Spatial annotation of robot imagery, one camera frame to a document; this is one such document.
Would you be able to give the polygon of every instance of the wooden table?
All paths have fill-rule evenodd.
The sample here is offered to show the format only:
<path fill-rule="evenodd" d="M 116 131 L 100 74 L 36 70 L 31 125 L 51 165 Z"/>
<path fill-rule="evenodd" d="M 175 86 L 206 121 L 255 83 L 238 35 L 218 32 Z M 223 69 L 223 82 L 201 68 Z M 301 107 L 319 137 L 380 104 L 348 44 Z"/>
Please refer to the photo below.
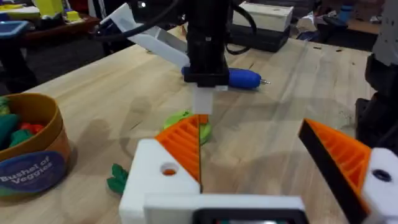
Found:
<path fill-rule="evenodd" d="M 349 30 L 355 30 L 374 35 L 379 35 L 381 28 L 381 24 L 373 24 L 370 22 L 364 22 L 355 19 L 348 21 L 347 24 Z"/>
<path fill-rule="evenodd" d="M 354 103 L 373 93 L 364 79 L 368 53 L 338 49 L 290 39 L 276 54 L 227 56 L 230 67 L 272 84 L 216 94 L 213 135 L 202 147 L 205 193 L 301 195 L 312 224 L 344 223 L 297 137 L 304 117 L 353 134 Z M 29 91 L 58 101 L 77 159 L 54 189 L 1 202 L 1 223 L 119 223 L 120 197 L 106 186 L 112 164 L 129 169 L 137 142 L 191 106 L 179 69 L 137 45 Z"/>

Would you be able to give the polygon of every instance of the floor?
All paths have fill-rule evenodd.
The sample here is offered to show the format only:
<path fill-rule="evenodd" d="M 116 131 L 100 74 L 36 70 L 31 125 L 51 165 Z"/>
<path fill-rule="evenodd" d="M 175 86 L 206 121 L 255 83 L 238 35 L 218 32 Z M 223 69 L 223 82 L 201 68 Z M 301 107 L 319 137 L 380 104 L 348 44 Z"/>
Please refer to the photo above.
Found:
<path fill-rule="evenodd" d="M 86 37 L 58 41 L 27 48 L 26 61 L 39 84 L 76 70 L 104 57 L 102 45 Z M 4 71 L 0 67 L 0 78 Z M 0 83 L 0 95 L 9 94 Z"/>

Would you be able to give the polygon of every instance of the green toy vegetable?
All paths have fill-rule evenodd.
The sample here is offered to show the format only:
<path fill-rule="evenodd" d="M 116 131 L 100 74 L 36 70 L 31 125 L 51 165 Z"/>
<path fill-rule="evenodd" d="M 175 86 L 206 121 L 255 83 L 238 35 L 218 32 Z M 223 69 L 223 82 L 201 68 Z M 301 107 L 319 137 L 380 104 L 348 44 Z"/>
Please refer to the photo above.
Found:
<path fill-rule="evenodd" d="M 18 121 L 19 116 L 16 114 L 5 114 L 0 116 L 0 146 L 7 147 L 7 145 L 5 145 L 5 141 L 8 139 L 12 131 L 16 129 Z"/>
<path fill-rule="evenodd" d="M 115 193 L 122 195 L 126 186 L 127 177 L 129 173 L 118 164 L 112 165 L 112 175 L 106 180 L 108 187 Z"/>
<path fill-rule="evenodd" d="M 33 136 L 33 134 L 29 130 L 26 130 L 26 129 L 20 129 L 18 131 L 14 131 L 11 134 L 11 143 L 10 143 L 9 147 L 16 146 L 19 143 L 21 143 L 25 140 L 28 140 L 32 136 Z"/>
<path fill-rule="evenodd" d="M 10 113 L 8 102 L 9 102 L 8 98 L 0 96 L 0 115 L 5 115 Z"/>

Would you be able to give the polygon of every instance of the orange ribbed pad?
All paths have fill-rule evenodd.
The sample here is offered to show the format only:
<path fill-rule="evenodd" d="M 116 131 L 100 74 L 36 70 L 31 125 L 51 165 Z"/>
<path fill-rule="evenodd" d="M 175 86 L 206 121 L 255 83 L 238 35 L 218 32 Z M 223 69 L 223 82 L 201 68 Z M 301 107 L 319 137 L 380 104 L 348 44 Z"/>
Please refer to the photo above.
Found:
<path fill-rule="evenodd" d="M 361 198 L 361 191 L 368 169 L 371 149 L 324 124 L 310 119 L 305 119 L 305 121 L 311 126 L 324 148 L 329 152 L 340 172 L 355 191 L 356 196 L 362 201 L 363 205 L 366 205 Z"/>
<path fill-rule="evenodd" d="M 207 122 L 209 122 L 209 116 L 207 114 L 199 114 L 198 116 L 200 124 L 207 124 Z"/>
<path fill-rule="evenodd" d="M 199 115 L 179 121 L 163 130 L 155 139 L 200 182 Z"/>

